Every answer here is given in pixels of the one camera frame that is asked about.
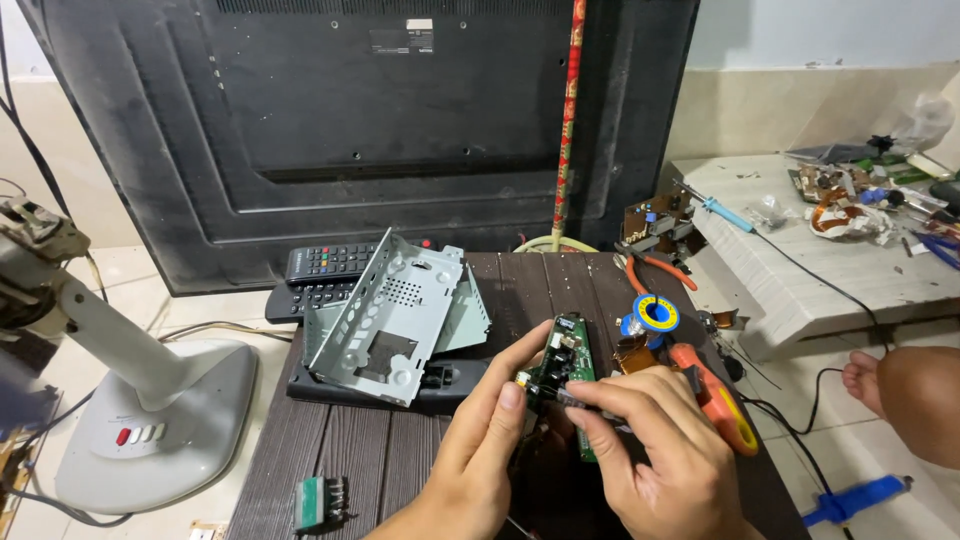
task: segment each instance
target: plastic bag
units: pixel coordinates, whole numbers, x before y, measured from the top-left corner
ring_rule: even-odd
[[[913,110],[906,111],[905,115],[891,135],[898,146],[913,152],[940,144],[956,119],[953,105],[939,93],[920,94]]]
[[[746,207],[744,213],[754,227],[767,233],[779,231],[801,219],[797,212],[784,208],[773,195],[764,195],[755,204]]]

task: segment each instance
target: solder wire spool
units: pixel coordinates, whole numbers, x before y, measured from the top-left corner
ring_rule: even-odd
[[[620,322],[623,335],[647,334],[647,347],[656,349],[663,344],[663,334],[680,325],[680,313],[668,300],[653,294],[644,294],[634,300],[634,312]]]

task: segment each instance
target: person's leg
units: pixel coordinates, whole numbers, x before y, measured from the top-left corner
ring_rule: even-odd
[[[850,354],[843,382],[916,457],[960,470],[960,349],[900,347],[883,360]]]

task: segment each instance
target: orange pliers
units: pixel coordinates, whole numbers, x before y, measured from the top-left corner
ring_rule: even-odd
[[[663,262],[662,260],[652,258],[652,257],[647,257],[645,255],[635,256],[635,255],[626,253],[624,254],[624,256],[627,258],[627,262],[625,264],[626,267],[624,269],[627,273],[627,280],[629,280],[630,285],[634,287],[636,294],[640,296],[644,294],[650,294],[650,291],[648,291],[646,287],[640,284],[640,280],[636,278],[636,272],[634,271],[635,258],[640,258],[641,260],[643,260],[643,262],[646,262],[647,264],[652,264],[658,267],[659,269],[663,270],[664,272],[670,274],[671,276],[677,278],[684,285],[686,285],[687,288],[689,288],[690,290],[697,290],[697,283],[694,283],[693,280],[687,276],[687,274],[681,272],[680,270],[675,268],[673,264],[670,264],[669,262]]]
[[[670,359],[681,369],[690,370],[696,375],[691,383],[700,386],[700,388],[694,388],[697,403],[720,432],[723,440],[727,441],[735,452],[747,457],[756,455],[759,445],[754,431],[750,428],[750,423],[740,412],[740,407],[733,400],[730,390],[704,365],[693,345],[678,343],[670,347]]]

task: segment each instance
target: hand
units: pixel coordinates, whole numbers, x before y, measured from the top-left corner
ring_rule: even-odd
[[[700,410],[682,374],[656,366],[566,389],[622,416],[652,466],[635,467],[610,423],[568,408],[596,453],[607,503],[636,540],[740,540],[755,537],[743,519],[730,446]]]
[[[368,540],[487,540],[510,509],[507,462],[523,430],[526,395],[516,372],[540,364],[553,321],[497,355],[446,431],[430,479]]]

